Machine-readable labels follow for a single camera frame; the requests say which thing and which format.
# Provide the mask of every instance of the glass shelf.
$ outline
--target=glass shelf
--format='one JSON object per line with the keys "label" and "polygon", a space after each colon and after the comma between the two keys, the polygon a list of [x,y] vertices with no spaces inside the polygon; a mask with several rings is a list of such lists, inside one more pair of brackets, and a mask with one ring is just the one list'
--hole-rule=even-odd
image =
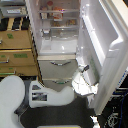
{"label": "glass shelf", "polygon": [[69,19],[69,20],[62,20],[62,21],[42,21],[42,29],[59,29],[59,30],[66,30],[66,29],[79,29],[77,19]]}
{"label": "glass shelf", "polygon": [[[78,19],[78,18],[77,18],[77,17],[63,17],[63,18],[62,18],[62,21],[63,21],[63,20],[70,20],[70,19],[76,20],[76,19]],[[47,19],[42,19],[42,20],[53,20],[53,21],[54,21],[55,19],[54,19],[53,16],[49,16]]]}
{"label": "glass shelf", "polygon": [[80,12],[79,9],[63,9],[63,10],[39,10],[39,13],[72,13],[72,12]]}

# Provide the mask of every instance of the refrigerator shelf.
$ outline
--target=refrigerator shelf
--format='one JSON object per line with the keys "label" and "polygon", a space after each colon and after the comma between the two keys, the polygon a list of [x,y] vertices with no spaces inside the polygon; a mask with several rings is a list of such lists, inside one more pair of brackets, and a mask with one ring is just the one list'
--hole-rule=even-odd
{"label": "refrigerator shelf", "polygon": [[[62,21],[63,20],[70,20],[70,19],[78,19],[77,17],[63,17]],[[53,16],[49,16],[47,19],[42,19],[42,20],[54,20],[54,17]]]}
{"label": "refrigerator shelf", "polygon": [[63,10],[46,10],[42,11],[39,10],[38,13],[73,13],[73,12],[80,12],[79,9],[63,9]]}

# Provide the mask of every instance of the white plastic object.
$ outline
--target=white plastic object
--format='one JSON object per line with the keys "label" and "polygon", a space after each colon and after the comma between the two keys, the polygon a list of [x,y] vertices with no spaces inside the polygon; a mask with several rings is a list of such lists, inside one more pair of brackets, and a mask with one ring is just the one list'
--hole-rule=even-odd
{"label": "white plastic object", "polygon": [[8,76],[0,82],[0,128],[23,128],[14,111],[25,96],[25,85],[18,76]]}
{"label": "white plastic object", "polygon": [[82,96],[97,94],[98,84],[95,86],[89,85],[89,83],[85,80],[83,73],[81,72],[82,69],[83,67],[79,67],[72,78],[72,86],[75,92]]}
{"label": "white plastic object", "polygon": [[[38,86],[39,90],[32,90],[33,85]],[[33,100],[36,95],[44,94],[46,99]],[[72,87],[66,86],[60,92],[56,92],[50,88],[43,87],[38,81],[32,81],[29,88],[29,105],[31,108],[43,107],[43,106],[62,106],[71,103],[74,100],[74,90]]]}

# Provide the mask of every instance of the cable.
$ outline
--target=cable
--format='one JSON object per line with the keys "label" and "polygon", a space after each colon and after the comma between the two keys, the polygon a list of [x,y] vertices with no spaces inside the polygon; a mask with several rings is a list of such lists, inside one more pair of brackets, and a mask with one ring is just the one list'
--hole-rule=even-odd
{"label": "cable", "polygon": [[114,126],[118,123],[118,114],[114,113],[114,107],[113,107],[113,112],[112,114],[108,117],[104,128],[106,127],[106,125],[108,124],[109,127],[114,128]]}
{"label": "cable", "polygon": [[120,128],[120,127],[121,127],[121,123],[122,123],[123,103],[124,103],[124,98],[125,98],[125,96],[127,95],[127,93],[128,93],[128,90],[125,92],[124,97],[123,97],[122,102],[121,102],[121,119],[120,119],[119,127],[118,127],[118,128]]}

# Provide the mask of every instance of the black floor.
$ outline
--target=black floor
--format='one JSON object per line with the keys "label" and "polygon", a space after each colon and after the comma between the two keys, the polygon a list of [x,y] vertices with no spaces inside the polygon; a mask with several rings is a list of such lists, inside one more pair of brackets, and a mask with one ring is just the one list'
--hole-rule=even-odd
{"label": "black floor", "polygon": [[92,109],[87,109],[87,100],[77,97],[74,102],[61,107],[28,108],[21,116],[25,128],[37,128],[46,125],[79,125],[81,128],[93,128],[90,116]]}

